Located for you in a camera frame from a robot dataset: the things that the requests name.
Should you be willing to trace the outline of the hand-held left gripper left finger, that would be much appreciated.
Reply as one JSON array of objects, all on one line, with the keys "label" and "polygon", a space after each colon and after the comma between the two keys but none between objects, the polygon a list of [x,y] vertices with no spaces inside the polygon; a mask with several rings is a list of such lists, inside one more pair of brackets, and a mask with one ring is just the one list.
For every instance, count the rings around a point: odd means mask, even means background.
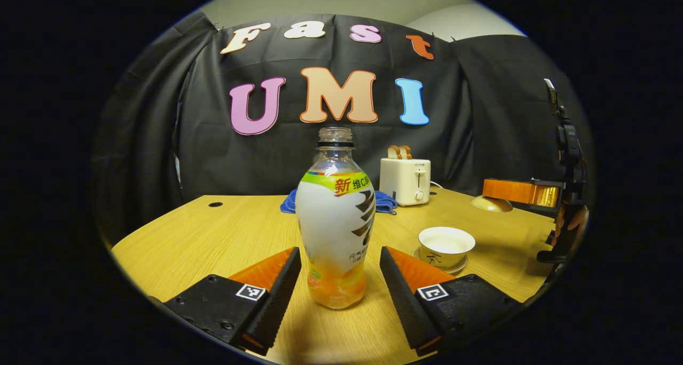
[{"label": "hand-held left gripper left finger", "polygon": [[210,274],[164,306],[228,345],[266,355],[300,270],[299,248],[290,247],[229,277]]}]

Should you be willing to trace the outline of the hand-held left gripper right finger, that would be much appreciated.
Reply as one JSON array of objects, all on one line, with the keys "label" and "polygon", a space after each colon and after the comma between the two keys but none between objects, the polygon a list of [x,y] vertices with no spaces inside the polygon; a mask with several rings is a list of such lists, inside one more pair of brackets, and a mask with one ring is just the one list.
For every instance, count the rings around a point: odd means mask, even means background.
[{"label": "hand-held left gripper right finger", "polygon": [[475,274],[455,277],[388,246],[381,249],[380,268],[408,346],[418,355],[468,344],[523,308]]}]

